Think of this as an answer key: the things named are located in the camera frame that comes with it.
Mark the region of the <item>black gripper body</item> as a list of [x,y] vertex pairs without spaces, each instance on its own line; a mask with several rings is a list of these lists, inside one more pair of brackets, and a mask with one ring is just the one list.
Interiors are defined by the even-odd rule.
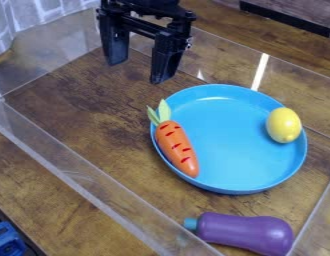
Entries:
[[[155,37],[160,32],[168,32],[177,37],[188,37],[196,15],[179,2],[180,0],[101,0],[97,9],[100,35],[120,37],[123,33],[133,32]],[[157,20],[169,18],[171,22],[161,27],[143,20],[144,16],[152,16]]]

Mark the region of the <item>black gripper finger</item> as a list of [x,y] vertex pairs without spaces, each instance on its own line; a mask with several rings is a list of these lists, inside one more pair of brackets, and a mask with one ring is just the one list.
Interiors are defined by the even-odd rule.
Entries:
[[189,46],[189,39],[185,37],[169,32],[156,34],[149,78],[152,84],[160,84],[175,76],[184,51]]
[[120,17],[100,17],[100,36],[108,64],[123,63],[128,59],[129,31],[123,27]]

